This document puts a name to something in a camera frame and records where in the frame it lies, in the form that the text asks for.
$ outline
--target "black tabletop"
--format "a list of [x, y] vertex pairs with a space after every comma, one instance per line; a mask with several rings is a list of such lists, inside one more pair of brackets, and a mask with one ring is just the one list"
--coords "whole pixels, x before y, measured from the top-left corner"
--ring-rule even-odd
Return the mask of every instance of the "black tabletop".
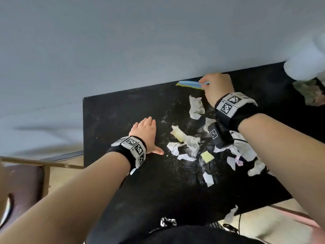
[[[304, 98], [292, 87], [293, 80], [283, 70], [283, 63], [228, 72], [235, 91], [256, 100], [271, 117], [324, 142], [321, 122], [323, 107], [305, 106]], [[119, 243], [160, 225], [160, 218], [175, 218], [181, 224], [206, 224], [223, 219], [238, 205], [244, 213], [274, 204], [291, 196], [278, 180], [264, 170], [249, 177], [253, 162], [245, 162], [236, 171], [226, 163], [229, 150], [213, 153], [211, 138], [202, 126], [214, 110], [204, 91], [176, 86], [176, 82], [147, 86], [84, 98], [83, 142], [85, 166], [105, 154], [110, 144], [128, 135], [132, 125], [152, 116], [157, 122], [156, 145], [163, 156], [149, 154], [122, 187], [91, 231], [87, 243]], [[199, 120], [189, 117], [189, 95], [202, 97], [206, 114]], [[187, 135], [201, 137], [197, 160], [177, 160], [167, 149], [177, 142], [170, 132], [178, 125]], [[215, 157], [205, 164], [200, 158], [208, 150]], [[203, 173], [213, 175], [214, 185], [207, 187]]]

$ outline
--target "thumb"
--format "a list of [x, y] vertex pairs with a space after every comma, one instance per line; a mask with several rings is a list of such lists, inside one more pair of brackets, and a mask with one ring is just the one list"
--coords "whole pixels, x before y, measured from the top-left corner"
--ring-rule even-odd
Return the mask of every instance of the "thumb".
[[201, 87], [203, 90], [206, 91], [209, 88], [209, 84], [203, 84], [203, 85], [201, 85]]
[[155, 146], [155, 148], [152, 151], [152, 153], [156, 153], [156, 154], [159, 154], [159, 155], [163, 155], [164, 154], [164, 151], [161, 148]]

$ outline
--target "white wall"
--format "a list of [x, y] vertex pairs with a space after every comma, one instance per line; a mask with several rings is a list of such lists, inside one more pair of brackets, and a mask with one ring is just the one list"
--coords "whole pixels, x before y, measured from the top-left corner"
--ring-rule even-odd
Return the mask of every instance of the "white wall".
[[286, 60], [325, 29], [324, 7], [325, 0], [0, 0], [0, 155], [82, 149], [86, 96]]

